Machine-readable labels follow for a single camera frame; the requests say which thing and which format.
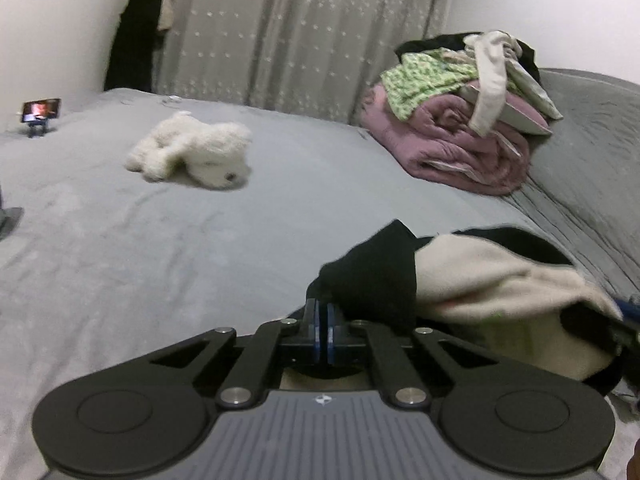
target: silver screw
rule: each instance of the silver screw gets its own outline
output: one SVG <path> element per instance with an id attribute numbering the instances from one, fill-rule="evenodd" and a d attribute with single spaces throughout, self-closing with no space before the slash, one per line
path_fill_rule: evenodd
<path id="1" fill-rule="evenodd" d="M 222 390 L 220 399 L 227 404 L 242 404 L 251 399 L 251 392 L 246 388 L 227 388 Z"/>
<path id="2" fill-rule="evenodd" d="M 402 388 L 396 392 L 396 399 L 403 404 L 420 404 L 427 399 L 427 394 L 420 388 Z"/>

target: plush toy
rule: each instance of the plush toy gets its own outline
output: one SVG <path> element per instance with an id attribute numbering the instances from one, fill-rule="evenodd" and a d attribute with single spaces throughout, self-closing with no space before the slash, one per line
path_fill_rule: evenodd
<path id="1" fill-rule="evenodd" d="M 249 143 L 251 132 L 243 124 L 205 124 L 180 111 L 137 143 L 125 168 L 155 181 L 168 179 L 184 163 L 187 173 L 205 187 L 234 187 L 249 176 Z"/>

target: rolled pink comforter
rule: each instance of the rolled pink comforter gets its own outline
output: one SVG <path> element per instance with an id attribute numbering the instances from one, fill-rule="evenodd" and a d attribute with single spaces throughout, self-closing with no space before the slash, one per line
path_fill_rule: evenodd
<path id="1" fill-rule="evenodd" d="M 544 121 L 520 97 L 508 92 L 507 102 L 533 120 Z M 389 109 L 385 88 L 378 84 L 364 97 L 362 108 L 362 126 L 415 178 L 473 193 L 504 195 L 527 176 L 526 139 L 502 122 L 488 136 L 479 137 L 467 126 L 473 105 L 462 97 L 431 97 L 402 122 Z"/>

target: gray patterned curtain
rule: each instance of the gray patterned curtain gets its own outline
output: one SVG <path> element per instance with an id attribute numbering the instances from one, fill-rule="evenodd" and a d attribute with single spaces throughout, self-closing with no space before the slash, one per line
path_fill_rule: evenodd
<path id="1" fill-rule="evenodd" d="M 158 91 L 352 122 L 446 0 L 175 0 Z"/>

